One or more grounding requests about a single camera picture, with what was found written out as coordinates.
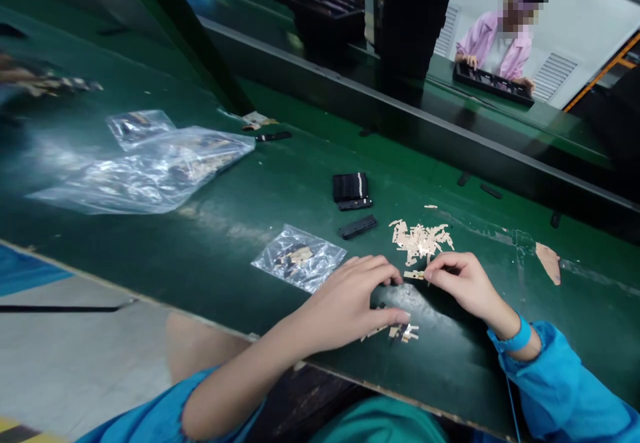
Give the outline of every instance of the orange frame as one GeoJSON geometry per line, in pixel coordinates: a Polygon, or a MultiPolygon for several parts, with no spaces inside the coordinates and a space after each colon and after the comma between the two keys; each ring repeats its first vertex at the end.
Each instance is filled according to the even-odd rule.
{"type": "Polygon", "coordinates": [[[638,32],[631,40],[630,42],[623,48],[622,51],[620,51],[618,54],[616,54],[616,56],[609,62],[608,65],[605,66],[605,68],[600,71],[600,73],[598,74],[598,76],[596,76],[593,81],[591,83],[589,83],[582,91],[580,91],[580,93],[578,94],[578,96],[576,96],[575,98],[573,98],[573,100],[571,101],[571,103],[569,103],[568,105],[565,106],[564,108],[564,112],[568,113],[569,110],[575,106],[575,104],[580,101],[585,94],[587,94],[592,87],[595,86],[595,84],[600,81],[603,76],[605,74],[607,74],[612,67],[614,67],[616,64],[620,64],[622,66],[628,67],[630,69],[635,68],[635,64],[627,61],[625,58],[625,56],[627,55],[627,53],[629,52],[629,50],[635,46],[635,44],[640,41],[640,32],[638,32]]]}

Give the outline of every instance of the green workbench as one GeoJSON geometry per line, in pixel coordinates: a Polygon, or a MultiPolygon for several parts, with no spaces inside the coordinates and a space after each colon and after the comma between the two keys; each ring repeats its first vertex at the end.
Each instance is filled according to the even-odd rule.
{"type": "MultiPolygon", "coordinates": [[[[307,294],[250,266],[291,224],[348,251],[383,254],[402,270],[403,252],[388,224],[404,219],[449,224],[457,251],[475,252],[497,290],[530,320],[556,324],[583,362],[612,391],[640,408],[640,261],[638,249],[503,191],[496,200],[460,171],[300,101],[241,84],[257,109],[282,122],[292,139],[260,144],[237,165],[164,215],[86,216],[25,199],[119,148],[106,116],[164,109],[179,126],[239,132],[198,85],[182,56],[134,32],[109,27],[56,0],[0,0],[0,21],[30,39],[3,48],[38,57],[104,91],[16,101],[0,124],[0,239],[64,268],[211,320],[236,334],[264,334],[307,294]],[[341,213],[331,176],[365,171],[375,206],[341,213]],[[438,209],[425,209],[425,205],[438,209]],[[344,242],[337,228],[368,213],[374,230],[344,242]],[[535,256],[535,242],[561,257],[555,286],[535,256]]],[[[412,269],[421,269],[416,265],[412,269]]],[[[498,436],[514,437],[504,375],[483,324],[437,288],[379,288],[374,302],[399,306],[420,339],[390,346],[379,334],[311,362],[382,393],[498,436]]]]}

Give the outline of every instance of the blue uniform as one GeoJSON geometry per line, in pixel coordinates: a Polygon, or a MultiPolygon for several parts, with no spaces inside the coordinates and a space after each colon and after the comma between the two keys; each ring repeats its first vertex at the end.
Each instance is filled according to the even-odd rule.
{"type": "MultiPolygon", "coordinates": [[[[500,365],[511,381],[520,388],[522,408],[531,434],[540,440],[554,443],[640,442],[640,416],[616,395],[612,394],[580,361],[569,347],[564,335],[553,325],[536,322],[542,341],[542,351],[533,362],[517,362],[506,354],[500,355],[500,365]]],[[[183,442],[181,415],[194,388],[215,369],[200,372],[170,388],[156,399],[104,423],[82,437],[81,443],[146,443],[183,442]]],[[[326,429],[314,437],[313,443],[334,441],[440,442],[433,430],[432,417],[416,408],[398,411],[405,405],[387,397],[354,405],[326,429]],[[416,424],[380,424],[389,409],[389,418],[410,417],[416,424]],[[341,433],[342,425],[349,425],[349,437],[341,433]],[[355,432],[362,430],[358,437],[355,432]]],[[[260,412],[221,442],[242,443],[260,412]]],[[[478,433],[476,442],[496,442],[478,433]]]]}

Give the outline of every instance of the blue wristband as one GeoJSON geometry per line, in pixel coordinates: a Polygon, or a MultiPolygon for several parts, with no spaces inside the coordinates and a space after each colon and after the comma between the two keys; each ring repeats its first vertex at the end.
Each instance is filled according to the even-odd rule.
{"type": "Polygon", "coordinates": [[[491,328],[487,330],[487,334],[491,338],[495,349],[500,353],[520,351],[529,344],[529,340],[531,339],[531,326],[520,313],[518,313],[518,316],[520,317],[520,331],[510,340],[501,341],[491,328]]]}

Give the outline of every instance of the ventilation grille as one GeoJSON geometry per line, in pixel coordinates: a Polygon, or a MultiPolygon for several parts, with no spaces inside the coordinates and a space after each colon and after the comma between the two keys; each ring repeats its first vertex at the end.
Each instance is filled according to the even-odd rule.
{"type": "Polygon", "coordinates": [[[446,58],[449,57],[449,50],[451,49],[451,40],[453,39],[455,20],[458,17],[458,9],[448,6],[447,8],[447,20],[445,25],[440,30],[440,37],[435,42],[434,53],[446,58]]]}
{"type": "Polygon", "coordinates": [[[544,103],[549,101],[576,66],[578,66],[577,63],[551,53],[545,64],[540,68],[540,71],[533,78],[535,81],[534,98],[544,103]]]}

